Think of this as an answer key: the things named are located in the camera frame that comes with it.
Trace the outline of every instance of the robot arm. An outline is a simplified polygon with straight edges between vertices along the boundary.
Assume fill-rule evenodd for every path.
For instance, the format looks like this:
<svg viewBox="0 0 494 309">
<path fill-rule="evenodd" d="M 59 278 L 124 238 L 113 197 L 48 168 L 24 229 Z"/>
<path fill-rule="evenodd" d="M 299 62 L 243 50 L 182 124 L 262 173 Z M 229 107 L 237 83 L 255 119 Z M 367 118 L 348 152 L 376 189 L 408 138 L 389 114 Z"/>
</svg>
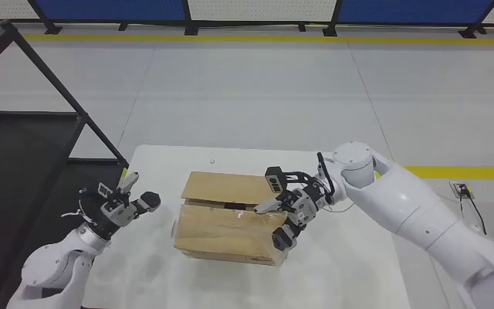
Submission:
<svg viewBox="0 0 494 309">
<path fill-rule="evenodd" d="M 82 216 L 85 222 L 59 243 L 38 248 L 22 268 L 22 281 L 10 299 L 8 309 L 79 309 L 93 260 L 110 244 L 111 236 L 121 227 L 160 205 L 159 196 L 145 192 L 130 202 L 130 189 L 139 179 L 137 173 L 127 176 L 114 190 L 100 183 L 97 191 L 80 190 L 80 208 L 65 214 Z M 96 205 L 91 216 L 81 200 Z M 43 289 L 59 293 L 43 297 Z"/>
<path fill-rule="evenodd" d="M 442 202 L 442 200 L 418 177 L 387 160 L 365 144 L 350 142 L 340 146 L 333 153 L 328 164 L 328 175 L 319 173 L 313 180 L 325 185 L 324 197 L 310 197 L 310 209 L 319 210 L 324 205 L 332 205 L 346 197 L 366 212 L 374 221 L 412 243 L 434 257 L 455 282 L 460 296 L 469 309 L 491 308 L 494 304 L 494 242 L 467 227 L 464 222 Z M 276 187 L 283 189 L 287 196 L 284 174 L 273 173 L 268 169 L 266 179 L 274 192 Z M 375 179 L 374 171 L 381 177 Z M 329 184 L 333 183 L 333 194 Z M 305 229 L 315 212 L 310 212 L 308 220 L 299 216 L 305 209 L 305 195 L 297 192 L 298 199 L 289 201 L 292 211 L 287 222 L 273 233 L 273 243 L 279 249 L 292 249 L 299 235 Z M 279 209 L 279 202 L 268 201 L 259 205 L 258 212 Z M 289 230 L 292 226 L 298 229 Z M 284 239 L 292 237 L 292 242 Z"/>
</svg>

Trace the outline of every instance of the cardboard lid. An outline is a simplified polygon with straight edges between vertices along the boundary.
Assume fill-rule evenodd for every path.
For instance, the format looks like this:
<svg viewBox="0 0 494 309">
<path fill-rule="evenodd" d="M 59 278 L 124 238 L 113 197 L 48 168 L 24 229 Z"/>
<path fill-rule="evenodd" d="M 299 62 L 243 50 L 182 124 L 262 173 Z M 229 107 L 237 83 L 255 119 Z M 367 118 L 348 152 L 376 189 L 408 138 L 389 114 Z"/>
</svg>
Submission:
<svg viewBox="0 0 494 309">
<path fill-rule="evenodd" d="M 276 197 L 263 176 L 193 171 L 182 193 L 183 199 L 258 205 Z"/>
</svg>

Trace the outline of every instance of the floor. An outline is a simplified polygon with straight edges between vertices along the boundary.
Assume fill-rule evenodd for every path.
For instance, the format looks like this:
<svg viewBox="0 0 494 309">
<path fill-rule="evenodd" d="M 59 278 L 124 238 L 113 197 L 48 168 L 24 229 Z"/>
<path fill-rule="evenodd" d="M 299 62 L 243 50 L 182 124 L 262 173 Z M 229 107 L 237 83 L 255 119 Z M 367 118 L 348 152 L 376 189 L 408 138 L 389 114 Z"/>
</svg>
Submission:
<svg viewBox="0 0 494 309">
<path fill-rule="evenodd" d="M 27 25 L 20 29 L 40 31 Z M 89 26 L 64 31 L 116 34 Z M 142 31 L 156 30 L 130 27 L 126 33 Z M 163 31 L 182 34 L 183 29 Z M 349 36 L 458 37 L 442 29 L 342 31 Z M 494 162 L 494 46 L 30 43 L 129 161 L 140 144 L 332 151 L 356 140 L 403 165 Z M 0 110 L 70 111 L 16 46 L 0 55 L 0 72 Z M 73 156 L 111 154 L 84 131 Z M 428 183 L 459 212 L 449 180 Z M 492 181 L 468 183 L 494 235 Z M 477 223 L 469 207 L 465 217 Z M 394 241 L 412 309 L 463 308 L 437 263 L 404 240 Z"/>
</svg>

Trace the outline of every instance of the yellow floor line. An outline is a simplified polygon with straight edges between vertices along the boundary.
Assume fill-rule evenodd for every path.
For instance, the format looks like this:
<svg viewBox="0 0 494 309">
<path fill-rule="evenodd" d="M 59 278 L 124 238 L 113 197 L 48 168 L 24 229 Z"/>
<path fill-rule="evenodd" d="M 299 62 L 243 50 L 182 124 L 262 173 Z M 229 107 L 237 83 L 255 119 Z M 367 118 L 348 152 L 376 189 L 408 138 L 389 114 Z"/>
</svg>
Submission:
<svg viewBox="0 0 494 309">
<path fill-rule="evenodd" d="M 405 166 L 420 178 L 494 179 L 494 166 Z"/>
<path fill-rule="evenodd" d="M 151 35 L 67 35 L 25 34 L 32 41 L 113 41 L 113 42 L 321 42 L 381 44 L 493 45 L 494 39 L 325 37 L 325 36 L 151 36 Z"/>
</svg>

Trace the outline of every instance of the power cord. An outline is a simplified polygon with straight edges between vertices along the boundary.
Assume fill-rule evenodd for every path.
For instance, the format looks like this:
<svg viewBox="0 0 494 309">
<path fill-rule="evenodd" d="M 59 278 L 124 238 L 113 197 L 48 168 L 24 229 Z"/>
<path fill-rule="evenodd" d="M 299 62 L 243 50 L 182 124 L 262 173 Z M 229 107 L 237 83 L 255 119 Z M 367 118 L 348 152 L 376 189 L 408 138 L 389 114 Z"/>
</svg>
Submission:
<svg viewBox="0 0 494 309">
<path fill-rule="evenodd" d="M 486 225 L 484 223 L 484 219 L 482 218 L 482 215 L 480 214 L 479 210 L 477 209 L 477 205 L 473 202 L 472 195 L 470 194 L 470 190 L 466 187 L 466 185 L 460 185 L 460 205 L 462 201 L 462 195 L 466 195 L 470 199 L 470 202 L 472 202 L 473 208 L 477 212 L 477 215 L 480 218 L 480 222 L 482 224 L 482 231 L 484 232 L 484 235 L 487 235 L 487 230 L 486 230 Z"/>
<path fill-rule="evenodd" d="M 333 213 L 342 213 L 342 212 L 346 212 L 347 210 L 349 210 L 350 208 L 352 208 L 353 206 L 355 205 L 355 203 L 352 203 L 352 205 L 348 206 L 346 209 L 344 210 L 329 210 L 329 209 L 326 209 L 326 207 L 323 207 L 323 210 L 327 211 L 327 212 L 333 212 Z"/>
<path fill-rule="evenodd" d="M 463 194 L 460 193 L 460 210 L 462 211 L 462 217 L 465 218 L 465 214 L 463 213 L 463 202 L 462 202 Z"/>
</svg>

